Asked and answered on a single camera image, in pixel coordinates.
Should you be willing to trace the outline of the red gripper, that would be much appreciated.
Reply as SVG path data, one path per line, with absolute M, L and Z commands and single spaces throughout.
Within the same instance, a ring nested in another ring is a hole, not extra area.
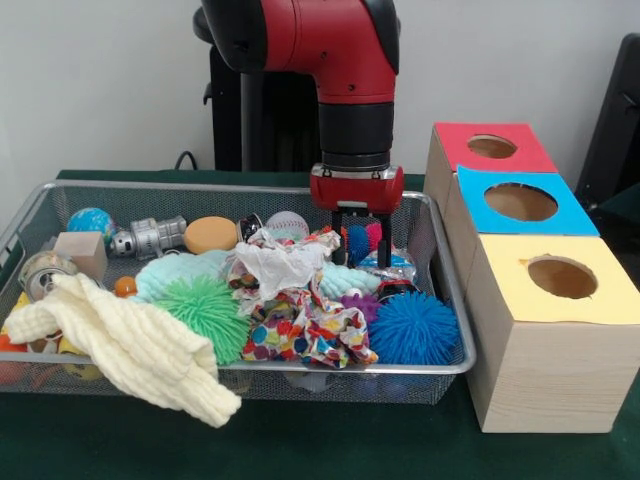
M 391 215 L 400 205 L 404 191 L 404 172 L 399 166 L 384 170 L 347 172 L 314 165 L 310 173 L 311 196 L 314 204 L 332 212 L 332 230 L 339 236 L 339 246 L 332 253 L 336 265 L 347 259 L 342 233 L 340 209 L 360 209 L 378 215 L 382 237 L 378 243 L 378 268 L 391 266 Z

